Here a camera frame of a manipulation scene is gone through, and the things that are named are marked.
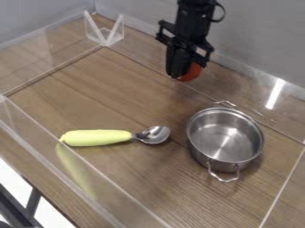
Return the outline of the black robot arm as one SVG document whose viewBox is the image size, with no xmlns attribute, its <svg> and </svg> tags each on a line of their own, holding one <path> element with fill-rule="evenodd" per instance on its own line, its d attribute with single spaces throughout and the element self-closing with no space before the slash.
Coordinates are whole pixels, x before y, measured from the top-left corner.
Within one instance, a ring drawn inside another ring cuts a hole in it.
<svg viewBox="0 0 305 228">
<path fill-rule="evenodd" d="M 225 14 L 217 0 L 178 0 L 176 22 L 158 22 L 157 40 L 168 47 L 166 72 L 172 78 L 190 81 L 201 75 L 215 52 L 206 39 L 210 26 Z"/>
</svg>

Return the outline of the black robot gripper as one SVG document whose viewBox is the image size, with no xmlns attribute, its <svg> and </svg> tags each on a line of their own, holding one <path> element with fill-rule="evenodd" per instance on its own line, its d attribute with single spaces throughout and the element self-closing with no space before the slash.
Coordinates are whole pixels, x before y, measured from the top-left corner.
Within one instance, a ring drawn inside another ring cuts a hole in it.
<svg viewBox="0 0 305 228">
<path fill-rule="evenodd" d="M 157 40 L 168 47 L 166 71 L 173 78 L 178 78 L 188 73 L 192 64 L 196 62 L 204 68 L 210 61 L 215 47 L 206 39 L 201 42 L 185 39 L 176 32 L 176 24 L 165 20 L 158 22 L 160 29 Z"/>
</svg>

